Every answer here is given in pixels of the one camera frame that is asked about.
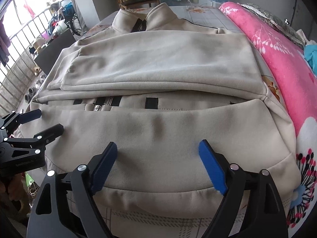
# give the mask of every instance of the beige jacket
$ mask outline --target beige jacket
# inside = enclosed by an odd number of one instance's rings
[[[46,170],[72,171],[113,141],[118,159],[95,196],[98,203],[166,217],[212,217],[222,196],[198,155],[207,139],[246,171],[268,169],[287,211],[301,179],[294,126],[261,79],[267,65],[258,51],[245,35],[191,25],[164,4],[146,17],[147,28],[160,31],[127,33],[137,17],[121,11],[112,28],[64,49],[30,104],[42,117],[22,125],[20,135],[57,123],[65,128],[47,146]],[[119,106],[93,111],[96,97],[118,95]],[[158,98],[157,109],[145,109],[148,97]],[[73,105],[79,98],[83,103]]]

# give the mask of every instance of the chair seat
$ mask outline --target chair seat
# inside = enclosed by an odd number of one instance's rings
[[[142,3],[142,2],[150,2],[154,0],[129,0],[122,3],[123,6],[129,6],[136,3]]]

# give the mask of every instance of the jacket collar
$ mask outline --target jacket collar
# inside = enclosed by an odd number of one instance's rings
[[[153,8],[147,15],[120,9],[115,16],[112,27],[120,32],[130,33],[136,21],[141,19],[146,20],[146,31],[149,31],[159,28],[176,18],[176,14],[169,6],[162,3]]]

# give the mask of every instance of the metal pin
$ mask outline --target metal pin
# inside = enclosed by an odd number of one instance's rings
[[[239,169],[239,166],[237,164],[231,164],[230,168],[234,171],[237,171]]]
[[[84,171],[86,170],[87,166],[86,165],[80,165],[79,167],[77,167],[78,171]]]
[[[270,172],[267,171],[266,169],[263,169],[263,170],[262,170],[262,175],[264,175],[264,176],[269,176],[269,175],[270,175]]]
[[[53,176],[55,174],[54,170],[50,170],[47,172],[47,176]]]

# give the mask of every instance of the bicycle wheel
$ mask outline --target bicycle wheel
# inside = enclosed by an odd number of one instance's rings
[[[80,23],[76,14],[74,14],[73,19],[72,21],[69,22],[69,24],[73,33],[77,36],[81,36],[82,27],[80,26]]]

